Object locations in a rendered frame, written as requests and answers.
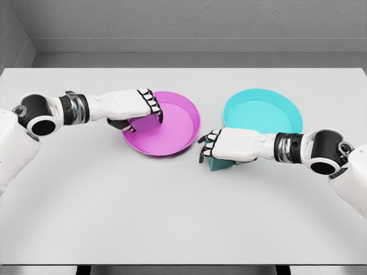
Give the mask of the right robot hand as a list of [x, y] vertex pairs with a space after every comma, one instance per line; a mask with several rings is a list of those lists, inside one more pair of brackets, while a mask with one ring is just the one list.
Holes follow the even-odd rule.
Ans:
[[198, 143], [205, 143], [199, 163], [203, 163], [206, 158], [252, 162], [257, 159], [255, 147], [260, 136], [260, 133], [248, 129], [225, 127], [212, 130], [198, 140]]

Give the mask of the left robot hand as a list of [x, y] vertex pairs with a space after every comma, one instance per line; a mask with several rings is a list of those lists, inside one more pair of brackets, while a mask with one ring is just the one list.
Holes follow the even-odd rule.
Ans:
[[107, 123], [124, 132], [136, 132], [130, 125], [129, 120], [137, 117], [156, 114], [159, 122], [163, 123], [163, 110], [149, 89], [131, 89], [112, 93], [115, 106], [107, 115]]

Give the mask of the teal block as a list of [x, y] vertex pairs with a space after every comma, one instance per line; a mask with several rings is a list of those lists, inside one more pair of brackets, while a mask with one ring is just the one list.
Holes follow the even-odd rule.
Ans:
[[235, 164], [232, 160], [222, 160], [212, 157], [206, 158], [206, 162], [211, 171], [222, 170]]

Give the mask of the magenta block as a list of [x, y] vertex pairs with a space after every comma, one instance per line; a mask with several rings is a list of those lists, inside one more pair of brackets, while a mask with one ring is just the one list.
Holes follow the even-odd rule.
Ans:
[[129, 123], [137, 133], [146, 133], [161, 126], [159, 117], [156, 114], [133, 118], [129, 120]]

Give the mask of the cyan plate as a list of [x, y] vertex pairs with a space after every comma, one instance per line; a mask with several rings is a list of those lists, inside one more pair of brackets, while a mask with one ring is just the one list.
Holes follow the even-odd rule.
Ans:
[[260, 133], [301, 133], [303, 118], [287, 97], [267, 89], [247, 89], [233, 95], [225, 104], [226, 127], [251, 129]]

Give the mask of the magenta plate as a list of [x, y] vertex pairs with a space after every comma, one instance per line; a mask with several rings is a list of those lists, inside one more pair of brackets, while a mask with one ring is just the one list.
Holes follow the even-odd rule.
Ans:
[[163, 110], [163, 124], [150, 132], [123, 132], [125, 141], [134, 149], [152, 156], [167, 156], [190, 146], [200, 130], [201, 118], [195, 104], [174, 93], [154, 92]]

